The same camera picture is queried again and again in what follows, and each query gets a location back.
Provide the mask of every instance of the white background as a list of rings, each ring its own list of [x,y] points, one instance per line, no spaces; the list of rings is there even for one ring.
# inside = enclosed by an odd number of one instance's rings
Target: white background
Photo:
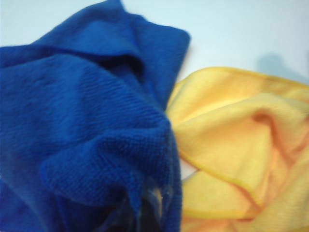
[[[1,46],[28,44],[100,0],[1,0]],[[123,0],[149,21],[186,30],[179,80],[232,66],[309,84],[309,0]],[[183,178],[191,173],[183,168]]]

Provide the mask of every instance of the yellow towel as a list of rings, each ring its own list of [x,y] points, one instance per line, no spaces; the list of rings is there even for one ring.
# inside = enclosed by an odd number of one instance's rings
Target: yellow towel
[[[309,86],[206,68],[169,100],[182,159],[182,232],[309,232]]]

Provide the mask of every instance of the blue microfiber cloth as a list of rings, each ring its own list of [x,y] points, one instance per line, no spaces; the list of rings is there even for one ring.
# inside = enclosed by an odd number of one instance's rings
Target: blue microfiber cloth
[[[189,43],[179,29],[89,6],[1,55],[0,231],[91,232],[147,178],[162,231],[179,231],[181,180],[164,114]]]

